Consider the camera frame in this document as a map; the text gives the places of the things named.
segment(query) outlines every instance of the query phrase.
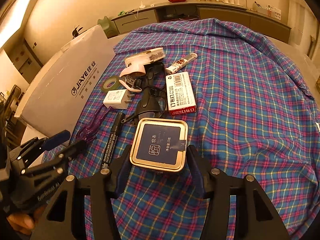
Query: blue plaid fabric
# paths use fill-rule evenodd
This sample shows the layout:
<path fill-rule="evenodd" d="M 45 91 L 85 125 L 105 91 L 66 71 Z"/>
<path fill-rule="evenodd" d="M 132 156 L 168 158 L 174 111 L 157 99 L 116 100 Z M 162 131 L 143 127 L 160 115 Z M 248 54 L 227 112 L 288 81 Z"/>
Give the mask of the blue plaid fabric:
<path fill-rule="evenodd" d="M 299 239 L 319 212 L 319 111 L 294 63 L 262 34 L 235 23 L 207 19 L 152 24 L 129 33 L 90 95 L 75 133 L 88 124 L 105 95 L 106 78 L 119 75 L 124 58 L 163 47 L 169 66 L 190 52 L 198 58 L 189 73 L 197 112 L 175 116 L 188 123 L 188 144 L 228 175 L 252 174 L 279 212 L 292 239 Z M 158 84 L 163 84 L 164 76 Z M 125 112 L 132 114 L 141 95 Z M 69 173 L 87 177 L 100 167 L 116 113 L 110 113 L 87 153 L 72 161 Z M 114 158 L 131 144 L 135 127 L 126 124 Z M 51 160 L 61 147 L 44 155 Z M 86 198 L 88 239 L 93 239 L 90 198 Z M 199 198 L 188 166 L 179 174 L 158 175 L 133 167 L 125 192 L 113 200 L 122 239 L 199 239 L 208 201 Z M 228 239 L 235 229 L 231 198 Z"/>

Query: hand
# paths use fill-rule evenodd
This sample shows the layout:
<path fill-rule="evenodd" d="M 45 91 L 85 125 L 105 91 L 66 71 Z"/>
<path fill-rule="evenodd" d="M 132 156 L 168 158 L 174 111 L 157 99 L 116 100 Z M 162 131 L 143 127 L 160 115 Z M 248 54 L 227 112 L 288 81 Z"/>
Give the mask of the hand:
<path fill-rule="evenodd" d="M 15 213 L 7 217 L 8 222 L 15 231 L 23 233 L 25 235 L 31 235 L 32 229 L 35 228 L 46 206 L 41 206 L 33 213 L 33 217 L 30 217 L 24 213 Z"/>

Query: green tape roll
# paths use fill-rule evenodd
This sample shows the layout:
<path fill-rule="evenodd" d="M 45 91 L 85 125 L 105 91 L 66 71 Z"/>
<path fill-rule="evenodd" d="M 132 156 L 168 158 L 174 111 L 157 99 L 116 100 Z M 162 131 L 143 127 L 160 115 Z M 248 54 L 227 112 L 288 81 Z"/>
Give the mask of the green tape roll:
<path fill-rule="evenodd" d="M 101 91 L 103 93 L 107 94 L 111 90 L 117 90 L 120 87 L 120 85 L 121 84 L 119 82 L 119 77 L 118 76 L 111 76 L 102 84 Z"/>

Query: red plate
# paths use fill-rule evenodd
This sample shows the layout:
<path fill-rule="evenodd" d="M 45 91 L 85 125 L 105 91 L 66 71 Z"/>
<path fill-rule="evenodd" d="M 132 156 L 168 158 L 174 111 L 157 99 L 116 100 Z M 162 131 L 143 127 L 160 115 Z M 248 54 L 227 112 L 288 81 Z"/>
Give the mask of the red plate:
<path fill-rule="evenodd" d="M 185 2 L 186 0 L 169 0 L 169 2 Z"/>

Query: white tube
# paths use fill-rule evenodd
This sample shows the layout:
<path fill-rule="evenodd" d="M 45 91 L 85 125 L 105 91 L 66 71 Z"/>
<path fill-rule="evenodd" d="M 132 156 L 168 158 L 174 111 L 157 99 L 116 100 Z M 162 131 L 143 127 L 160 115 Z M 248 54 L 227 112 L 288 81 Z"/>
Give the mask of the white tube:
<path fill-rule="evenodd" d="M 185 67 L 188 63 L 191 61 L 194 61 L 198 55 L 196 53 L 190 53 L 188 56 L 183 57 L 182 59 L 179 59 L 177 62 L 173 63 L 170 67 L 166 68 L 165 71 L 168 74 L 175 74 L 180 69 Z"/>

